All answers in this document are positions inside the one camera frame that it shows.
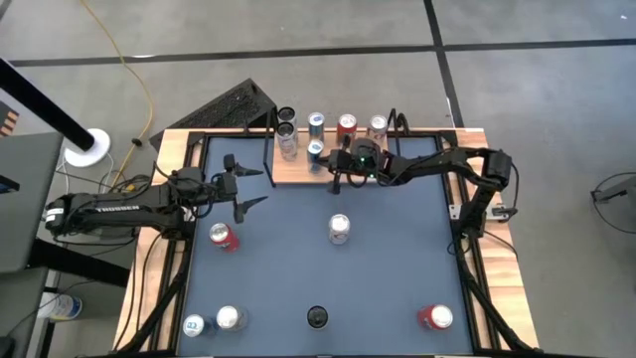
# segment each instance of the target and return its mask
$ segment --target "wooden shelf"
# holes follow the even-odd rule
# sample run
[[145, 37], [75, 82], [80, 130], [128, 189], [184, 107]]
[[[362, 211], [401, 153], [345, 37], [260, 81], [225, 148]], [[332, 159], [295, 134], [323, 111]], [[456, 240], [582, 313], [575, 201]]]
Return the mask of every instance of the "wooden shelf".
[[[358, 128], [356, 137], [364, 137], [367, 134], [367, 129]], [[336, 128], [325, 128], [325, 148], [322, 151], [321, 156], [327, 156], [332, 149], [338, 149], [340, 146], [336, 142]], [[280, 147], [278, 141], [274, 138], [274, 153], [272, 164], [272, 177], [276, 184], [320, 184], [328, 183], [333, 180], [333, 174], [327, 171], [327, 168], [322, 168], [319, 173], [312, 173], [309, 171], [309, 162], [307, 161], [307, 145], [309, 145], [309, 132], [307, 128], [298, 128], [298, 154], [296, 159], [288, 161], [283, 159], [280, 154]], [[387, 149], [387, 141], [383, 143], [382, 149]], [[353, 177], [355, 182], [362, 181], [361, 177]], [[342, 177], [341, 182], [346, 182], [347, 178]]]

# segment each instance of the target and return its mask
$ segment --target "white base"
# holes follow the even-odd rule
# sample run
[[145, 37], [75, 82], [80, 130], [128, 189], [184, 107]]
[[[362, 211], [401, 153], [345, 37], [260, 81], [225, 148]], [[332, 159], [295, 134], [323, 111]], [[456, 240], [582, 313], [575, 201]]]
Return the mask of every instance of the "white base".
[[73, 165], [76, 168], [85, 168], [98, 163], [103, 157], [106, 156], [108, 150], [110, 150], [110, 137], [108, 134], [98, 128], [91, 128], [88, 133], [95, 139], [95, 143], [92, 147], [84, 151], [74, 151], [72, 149], [65, 149], [64, 157], [67, 163]]

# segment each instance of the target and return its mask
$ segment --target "metal clamp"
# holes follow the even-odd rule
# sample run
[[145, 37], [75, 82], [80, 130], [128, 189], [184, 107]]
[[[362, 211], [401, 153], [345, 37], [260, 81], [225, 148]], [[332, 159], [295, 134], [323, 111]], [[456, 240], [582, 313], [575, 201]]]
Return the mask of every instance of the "metal clamp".
[[[486, 209], [486, 220], [490, 221], [498, 221], [498, 222], [506, 222], [510, 219], [510, 208], [506, 208], [504, 204], [491, 204]], [[455, 221], [459, 220], [459, 215], [461, 213], [461, 205], [449, 205], [448, 206], [448, 214], [450, 215], [450, 220]]]

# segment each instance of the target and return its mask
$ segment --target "yellow cable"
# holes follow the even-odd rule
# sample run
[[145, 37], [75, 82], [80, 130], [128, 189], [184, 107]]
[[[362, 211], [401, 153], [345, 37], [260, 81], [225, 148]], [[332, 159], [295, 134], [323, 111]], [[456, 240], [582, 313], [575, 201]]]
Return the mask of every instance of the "yellow cable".
[[[108, 32], [106, 27], [103, 26], [103, 24], [101, 23], [101, 21], [99, 20], [97, 15], [95, 15], [95, 13], [92, 12], [92, 10], [88, 6], [88, 4], [85, 2], [85, 0], [79, 0], [79, 1], [83, 5], [83, 7], [86, 9], [88, 14], [90, 14], [90, 16], [99, 25], [101, 30], [103, 30], [104, 34], [106, 34], [106, 36], [108, 37], [108, 40], [110, 40], [110, 43], [112, 44], [112, 47], [117, 52], [117, 56], [119, 56], [119, 60], [121, 61], [121, 64], [129, 72], [131, 72], [133, 76], [135, 76], [135, 78], [139, 81], [139, 84], [143, 88], [144, 93], [146, 94], [146, 99], [148, 99], [148, 120], [146, 121], [146, 125], [143, 127], [143, 130], [141, 131], [141, 133], [139, 133], [139, 135], [137, 136], [137, 139], [141, 140], [141, 137], [143, 137], [146, 134], [146, 132], [150, 128], [150, 125], [152, 124], [152, 120], [154, 119], [155, 103], [152, 100], [152, 96], [150, 95], [150, 91], [148, 90], [148, 87], [146, 86], [146, 83], [141, 79], [141, 77], [139, 77], [139, 75], [137, 75], [137, 73], [135, 73], [134, 70], [132, 70], [128, 66], [128, 64], [126, 64], [126, 61], [123, 59], [123, 55], [121, 55], [121, 51], [119, 51], [119, 47], [115, 43], [115, 40], [112, 38], [112, 36], [110, 35], [110, 33]], [[111, 186], [115, 186], [115, 184], [117, 183], [117, 181], [121, 177], [121, 173], [123, 173], [123, 171], [126, 169], [126, 166], [128, 165], [128, 162], [130, 161], [130, 157], [132, 156], [132, 152], [134, 151], [134, 149], [135, 149], [135, 145], [132, 144], [130, 146], [130, 149], [128, 150], [128, 154], [126, 154], [126, 157], [124, 158], [123, 162], [121, 163], [121, 166], [119, 167], [119, 170], [117, 171], [117, 175], [115, 175], [115, 179], [112, 181], [112, 185]]]

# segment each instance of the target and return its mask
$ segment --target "wooden table frame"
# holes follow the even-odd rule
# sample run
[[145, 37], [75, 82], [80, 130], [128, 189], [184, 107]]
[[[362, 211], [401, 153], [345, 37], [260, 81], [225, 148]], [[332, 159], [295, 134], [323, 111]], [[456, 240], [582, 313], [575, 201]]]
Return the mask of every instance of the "wooden table frame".
[[[487, 147], [486, 136], [481, 128], [413, 128], [413, 133], [429, 135], [435, 138], [438, 146], [447, 147], [458, 145], [465, 147]], [[217, 129], [168, 129], [164, 132], [163, 141], [157, 159], [157, 165], [164, 171], [177, 170], [184, 166], [200, 166], [205, 159], [203, 138], [206, 135], [213, 136], [243, 136], [242, 129], [238, 128], [217, 128]], [[252, 129], [250, 135], [265, 135], [265, 129]], [[269, 136], [269, 145], [273, 148], [273, 137]], [[482, 159], [470, 159], [470, 164], [477, 173], [481, 173]], [[153, 185], [162, 184], [165, 177], [155, 173], [152, 178]], [[444, 186], [447, 190], [447, 201], [449, 204], [462, 203], [469, 198], [475, 190], [475, 186], [465, 180], [458, 180], [455, 174], [445, 176]], [[502, 202], [501, 196], [497, 194], [493, 203]], [[486, 230], [512, 244], [510, 230], [507, 224], [488, 222]], [[131, 274], [135, 270], [137, 277], [142, 275], [143, 262], [148, 255], [148, 249], [156, 237], [157, 232], [153, 229], [143, 228], [140, 232], [135, 253], [135, 266], [131, 269]], [[526, 293], [521, 278], [521, 273], [517, 260], [512, 252], [500, 243], [490, 240], [488, 235], [479, 241], [475, 241], [473, 250], [466, 255], [466, 261], [473, 274], [478, 278], [480, 284], [488, 289], [491, 301], [497, 307], [508, 324], [515, 330], [518, 336], [529, 345], [538, 346], [534, 324], [528, 307]], [[128, 327], [124, 326], [131, 309], [132, 301], [132, 279], [128, 281], [128, 287], [124, 297], [119, 324], [115, 335], [115, 342], [123, 332], [123, 338], [119, 347], [125, 345], [134, 335], [137, 326], [137, 314], [139, 302], [142, 307], [140, 312], [141, 322], [145, 321], [156, 305], [160, 287], [167, 286], [172, 279], [181, 262], [183, 243], [168, 243], [159, 241], [152, 252], [149, 253], [148, 266], [145, 273], [144, 296], [140, 297], [141, 280], [135, 281], [134, 305]], [[158, 324], [158, 330], [144, 344], [143, 350], [163, 350], [176, 347], [177, 332], [180, 329], [180, 319], [182, 303], [184, 299], [185, 287], [170, 303], [166, 309], [163, 319]], [[501, 344], [506, 349], [505, 343], [498, 335], [492, 334], [492, 327], [489, 325], [486, 316], [471, 293], [464, 292], [467, 309], [469, 311], [469, 325], [473, 347], [497, 348]]]

